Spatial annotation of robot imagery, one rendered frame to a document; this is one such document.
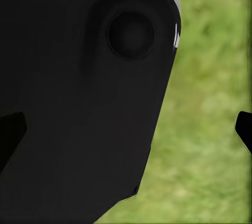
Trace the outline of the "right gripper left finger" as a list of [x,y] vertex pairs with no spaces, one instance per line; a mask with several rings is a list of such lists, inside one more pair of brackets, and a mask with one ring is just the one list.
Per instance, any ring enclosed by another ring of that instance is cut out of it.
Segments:
[[22,111],[0,117],[0,174],[27,131]]

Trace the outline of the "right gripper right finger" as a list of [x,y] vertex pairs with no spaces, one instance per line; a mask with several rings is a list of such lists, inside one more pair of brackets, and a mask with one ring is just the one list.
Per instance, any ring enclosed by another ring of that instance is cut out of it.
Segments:
[[252,154],[252,114],[241,111],[238,115],[235,129]]

